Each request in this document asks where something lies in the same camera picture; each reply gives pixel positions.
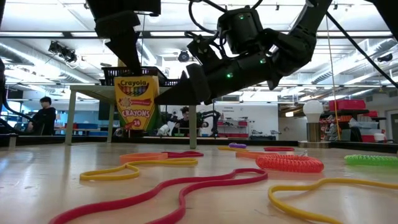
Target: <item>black basket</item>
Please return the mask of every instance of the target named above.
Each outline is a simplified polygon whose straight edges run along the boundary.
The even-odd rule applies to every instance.
[[[113,86],[115,77],[133,76],[127,67],[103,67],[105,82],[102,85]],[[171,87],[178,83],[179,79],[167,79],[167,77],[157,67],[142,67],[142,74],[157,76],[160,87]]]

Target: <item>man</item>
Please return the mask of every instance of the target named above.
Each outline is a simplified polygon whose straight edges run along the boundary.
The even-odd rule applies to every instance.
[[[51,98],[48,96],[41,98],[40,104],[43,109],[39,110],[35,116],[33,116],[32,119],[35,122],[29,122],[27,130],[37,131],[41,135],[53,135],[54,122],[57,115],[55,114],[55,108],[51,107]]]
[[[181,108],[181,113],[182,113],[182,119],[178,120],[175,123],[175,126],[172,131],[172,136],[178,133],[179,128],[183,128],[180,129],[180,134],[184,135],[189,134],[189,108],[187,106],[184,106],[183,108]],[[197,121],[198,128],[207,128],[208,126],[209,124],[207,122],[199,123],[199,121]]]

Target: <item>purple object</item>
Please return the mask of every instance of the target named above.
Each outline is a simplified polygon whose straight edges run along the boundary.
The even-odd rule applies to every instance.
[[[236,143],[230,143],[228,145],[228,147],[236,147],[236,148],[240,148],[240,149],[245,149],[246,145],[245,144],[236,144]]]

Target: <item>crayola crayon box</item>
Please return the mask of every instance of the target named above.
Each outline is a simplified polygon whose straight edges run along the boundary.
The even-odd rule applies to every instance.
[[[160,109],[154,103],[159,95],[157,77],[115,77],[114,90],[120,127],[144,131],[158,128]]]

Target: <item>green coiled cord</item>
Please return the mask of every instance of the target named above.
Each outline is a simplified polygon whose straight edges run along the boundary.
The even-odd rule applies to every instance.
[[[350,155],[344,159],[347,165],[398,166],[398,157],[395,156]]]

